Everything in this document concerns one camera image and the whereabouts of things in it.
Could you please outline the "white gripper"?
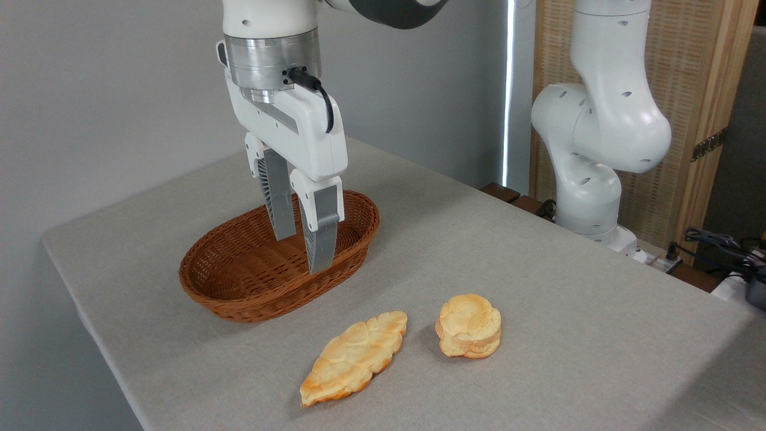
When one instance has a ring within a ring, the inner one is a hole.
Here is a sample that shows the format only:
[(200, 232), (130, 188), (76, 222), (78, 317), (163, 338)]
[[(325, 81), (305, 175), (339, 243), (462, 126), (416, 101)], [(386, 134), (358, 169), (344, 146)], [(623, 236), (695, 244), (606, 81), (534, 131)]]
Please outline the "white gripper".
[[(327, 133), (322, 95), (295, 86), (277, 91), (268, 104), (244, 96), (230, 71), (226, 82), (233, 112), (249, 131), (248, 166), (265, 197), (276, 240), (296, 234), (291, 183), (299, 198), (310, 273), (326, 270), (336, 253), (338, 224), (345, 220), (338, 175), (348, 167), (348, 153), (338, 104), (331, 101), (334, 125)], [(286, 159), (297, 168), (290, 177)]]

